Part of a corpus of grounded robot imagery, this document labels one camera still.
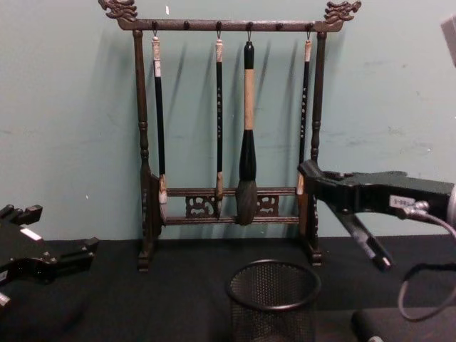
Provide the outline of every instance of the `gray cable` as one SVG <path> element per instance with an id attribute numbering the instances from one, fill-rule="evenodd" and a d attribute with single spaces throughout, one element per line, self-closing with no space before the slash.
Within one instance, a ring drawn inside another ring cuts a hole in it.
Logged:
<path id="1" fill-rule="evenodd" d="M 416 210 L 408 218 L 412 218 L 412 217 L 425 219 L 425 220 L 428 220 L 428 221 L 431 221 L 433 223 L 440 225 L 441 227 L 445 228 L 450 233 L 450 235 L 456 242 L 456 230 L 453 227 L 451 227 L 447 222 L 443 221 L 442 219 L 439 219 L 438 217 L 428 214 L 425 210 Z M 408 280 L 405 280 L 399 290 L 398 308 L 399 308 L 399 312 L 402 315 L 402 317 L 410 322 L 424 321 L 426 319 L 434 317 L 438 313 L 440 313 L 441 311 L 446 309 L 456 299 L 456 286 L 455 286 L 453 291 L 451 292 L 451 294 L 437 308 L 429 311 L 428 313 L 426 313 L 422 316 L 410 316 L 408 313 L 405 312 L 405 309 L 404 309 L 404 298 L 405 298 L 405 293 L 407 292 L 407 289 L 408 289 Z"/>

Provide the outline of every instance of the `brush bristles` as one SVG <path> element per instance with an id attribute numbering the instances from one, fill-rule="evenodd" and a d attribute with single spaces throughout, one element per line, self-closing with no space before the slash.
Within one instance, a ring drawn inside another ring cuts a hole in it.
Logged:
<path id="1" fill-rule="evenodd" d="M 236 188 L 237 223 L 247 226 L 257 213 L 257 184 L 254 180 L 240 180 Z"/>

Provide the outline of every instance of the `brush handle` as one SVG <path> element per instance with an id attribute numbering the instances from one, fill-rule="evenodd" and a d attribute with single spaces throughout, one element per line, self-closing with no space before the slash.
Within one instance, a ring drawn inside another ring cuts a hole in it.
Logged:
<path id="1" fill-rule="evenodd" d="M 152 54 L 154 60 L 155 103 L 157 106 L 157 137 L 158 137 L 158 168 L 159 168 L 159 194 L 160 204 L 166 203 L 166 178 L 165 178 L 165 134 L 163 130 L 163 99 L 162 99 L 162 71 L 160 65 L 160 40 L 152 39 Z"/>
<path id="2" fill-rule="evenodd" d="M 242 136 L 239 179 L 252 181 L 257 177 L 254 144 L 254 46 L 247 41 L 244 47 L 244 134 Z"/>
<path id="3" fill-rule="evenodd" d="M 307 93 L 309 89 L 309 69 L 311 60 L 312 42 L 306 40 L 304 44 L 304 81 L 302 86 L 301 99 L 301 129 L 299 131 L 299 164 L 304 162 L 304 152 L 306 147 L 306 120 L 307 120 Z M 304 176 L 298 172 L 298 185 L 296 193 L 302 195 L 304 193 Z"/>
<path id="4" fill-rule="evenodd" d="M 223 96 L 222 96 L 222 53 L 223 42 L 219 38 L 215 44 L 217 71 L 217 197 L 223 196 L 222 153 L 223 153 Z"/>

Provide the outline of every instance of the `black wire mesh basket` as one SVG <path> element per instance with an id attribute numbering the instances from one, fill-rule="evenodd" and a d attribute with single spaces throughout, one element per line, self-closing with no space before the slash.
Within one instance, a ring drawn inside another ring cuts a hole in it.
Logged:
<path id="1" fill-rule="evenodd" d="M 321 282 L 312 270 L 260 260 L 227 283 L 233 342 L 314 342 Z"/>

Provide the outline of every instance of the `white label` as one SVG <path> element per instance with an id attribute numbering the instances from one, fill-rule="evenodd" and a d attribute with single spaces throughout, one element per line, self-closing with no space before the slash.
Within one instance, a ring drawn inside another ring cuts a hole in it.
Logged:
<path id="1" fill-rule="evenodd" d="M 1 272 L 0 273 L 0 283 L 6 279 L 6 276 L 8 275 L 8 271 Z"/>
<path id="2" fill-rule="evenodd" d="M 162 73 L 160 71 L 160 61 L 154 61 L 154 69 L 155 77 L 162 77 Z"/>
<path id="3" fill-rule="evenodd" d="M 41 240 L 41 237 L 37 233 L 32 232 L 29 228 L 21 229 L 21 233 L 27 235 L 35 241 Z"/>
<path id="4" fill-rule="evenodd" d="M 409 205 L 413 205 L 415 202 L 415 199 L 409 197 L 401 197 L 395 195 L 390 196 L 390 207 L 392 208 L 408 207 Z"/>

